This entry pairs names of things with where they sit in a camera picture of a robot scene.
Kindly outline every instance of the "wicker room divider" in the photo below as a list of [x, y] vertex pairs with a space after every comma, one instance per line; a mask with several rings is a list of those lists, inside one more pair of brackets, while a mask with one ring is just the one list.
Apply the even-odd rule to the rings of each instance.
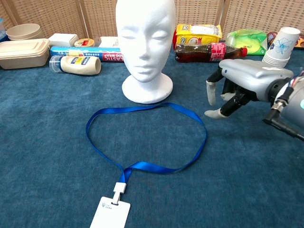
[[[5, 28], [37, 23], [44, 37], [55, 32], [80, 38], [116, 36], [117, 0], [0, 0]], [[176, 24], [220, 24], [223, 38], [241, 28], [304, 30], [304, 0], [175, 0]]]

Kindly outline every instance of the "green wet wipes package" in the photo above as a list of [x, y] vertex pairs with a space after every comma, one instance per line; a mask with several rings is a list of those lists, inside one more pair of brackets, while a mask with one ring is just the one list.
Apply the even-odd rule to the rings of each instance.
[[267, 51], [267, 34], [256, 29], [240, 29], [228, 33], [225, 43], [236, 48], [247, 48], [247, 55], [263, 56]]

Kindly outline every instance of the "card clip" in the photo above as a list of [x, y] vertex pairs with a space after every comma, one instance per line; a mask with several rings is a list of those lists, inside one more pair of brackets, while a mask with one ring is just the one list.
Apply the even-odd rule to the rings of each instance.
[[118, 201], [120, 200], [120, 194], [124, 193], [124, 190], [125, 190], [126, 186], [127, 186], [126, 183], [117, 182], [115, 184], [115, 187], [114, 187], [115, 194], [114, 194], [113, 199], [112, 199], [112, 204], [118, 205]]

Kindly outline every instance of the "woven panel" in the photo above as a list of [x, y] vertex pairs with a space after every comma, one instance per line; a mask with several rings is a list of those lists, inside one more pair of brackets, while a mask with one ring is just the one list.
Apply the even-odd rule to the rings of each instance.
[[5, 29], [9, 29], [13, 27], [12, 22], [9, 19], [9, 16], [7, 15], [2, 3], [0, 2], [0, 17], [4, 20], [4, 27]]
[[[117, 36], [115, 7], [117, 0], [84, 0], [93, 38]], [[176, 22], [214, 24], [220, 0], [175, 0]]]
[[291, 26], [304, 30], [303, 0], [231, 0], [223, 37], [238, 29], [279, 31]]
[[22, 23], [41, 26], [45, 38], [54, 33], [77, 34], [84, 37], [81, 16], [74, 0], [10, 0]]

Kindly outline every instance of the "mayonnaise bottle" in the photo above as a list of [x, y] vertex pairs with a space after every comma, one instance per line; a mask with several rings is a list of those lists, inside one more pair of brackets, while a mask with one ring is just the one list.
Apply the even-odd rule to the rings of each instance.
[[52, 56], [49, 67], [56, 73], [97, 75], [101, 71], [101, 62], [95, 56]]

